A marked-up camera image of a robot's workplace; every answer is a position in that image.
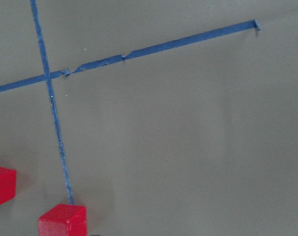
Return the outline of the red block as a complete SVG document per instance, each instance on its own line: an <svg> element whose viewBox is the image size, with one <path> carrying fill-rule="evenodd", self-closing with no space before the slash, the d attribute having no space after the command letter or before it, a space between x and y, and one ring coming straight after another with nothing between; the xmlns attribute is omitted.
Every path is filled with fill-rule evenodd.
<svg viewBox="0 0 298 236"><path fill-rule="evenodd" d="M86 236L86 207L58 204L38 219L40 236Z"/></svg>
<svg viewBox="0 0 298 236"><path fill-rule="evenodd" d="M0 167L0 205L16 195L16 170Z"/></svg>

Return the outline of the brown paper table cover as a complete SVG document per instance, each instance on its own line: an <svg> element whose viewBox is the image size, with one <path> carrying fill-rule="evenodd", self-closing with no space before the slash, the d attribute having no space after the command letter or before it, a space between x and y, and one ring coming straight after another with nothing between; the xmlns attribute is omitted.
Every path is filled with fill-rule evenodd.
<svg viewBox="0 0 298 236"><path fill-rule="evenodd" d="M298 236L298 0L39 0L90 236Z"/></svg>

